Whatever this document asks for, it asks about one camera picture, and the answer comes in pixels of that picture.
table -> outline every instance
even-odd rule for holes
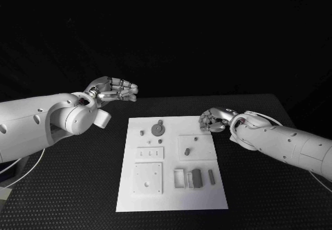
[[[309,172],[213,133],[229,210],[115,213],[130,117],[192,116],[213,106],[255,111],[294,127],[272,94],[143,98],[111,102],[105,129],[91,126],[44,151],[17,183],[0,229],[314,229],[332,225],[332,194]],[[31,155],[30,169],[40,152]]]

dark backdrop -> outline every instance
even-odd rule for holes
[[[101,76],[134,82],[138,98],[272,93],[297,128],[332,138],[327,5],[141,7],[1,5],[0,101]]]

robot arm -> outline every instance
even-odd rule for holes
[[[112,100],[135,101],[137,85],[95,79],[83,92],[0,103],[0,163],[28,156],[92,124],[105,128],[111,115],[99,108]]]
[[[258,150],[274,159],[332,179],[332,140],[304,131],[272,126],[252,112],[238,114],[226,108],[212,108],[200,116],[200,129],[231,130],[231,141],[248,150]]]

white cable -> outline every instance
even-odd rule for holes
[[[7,170],[14,166],[14,164],[20,161],[20,159],[15,160],[15,162],[14,162],[2,171],[0,171],[0,174],[1,174],[4,171],[7,171]]]
[[[34,166],[33,166],[31,169],[27,171],[27,173],[26,173],[26,174],[24,174],[10,185],[7,185],[4,188],[10,187],[10,186],[11,186],[17,181],[20,181],[20,180],[24,178],[24,176],[30,173],[30,171],[33,170],[33,168],[36,167],[36,165],[37,165],[37,163],[39,163],[39,161],[40,161],[40,159],[41,159],[43,152],[41,152],[41,155],[40,155],[40,157],[39,157],[39,160],[37,160]]]
[[[310,174],[311,174],[311,176],[314,177],[314,175],[313,175],[313,173],[310,172],[310,171],[307,171]],[[319,179],[314,177],[314,179],[316,179],[316,181],[324,186],[324,184],[319,181]],[[332,190],[324,186],[324,188],[332,192]]]
[[[274,120],[271,117],[268,117],[267,115],[259,114],[259,113],[257,113],[257,112],[251,112],[251,111],[245,111],[245,113],[246,113],[246,112],[254,113],[254,114],[258,114],[259,116],[262,116],[262,117],[268,118],[271,121],[274,121],[280,126],[283,126],[281,123],[280,123],[277,120]]]

white mat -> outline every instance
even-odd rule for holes
[[[163,121],[164,134],[155,137],[150,128]],[[199,209],[228,209],[226,198],[219,175],[216,160],[213,161],[179,161],[177,137],[180,135],[210,135],[210,132],[199,130],[199,117],[140,117],[130,118],[128,131],[122,158],[122,171],[117,196],[117,212],[132,211],[166,211],[166,210],[199,210]],[[164,159],[147,162],[160,162],[161,167],[161,194],[137,195],[132,192],[134,164],[141,163],[134,160],[135,148],[164,147]],[[183,169],[184,188],[174,188],[174,169]],[[193,169],[202,172],[202,188],[189,189],[186,173]],[[210,185],[207,170],[212,169],[215,185]]]

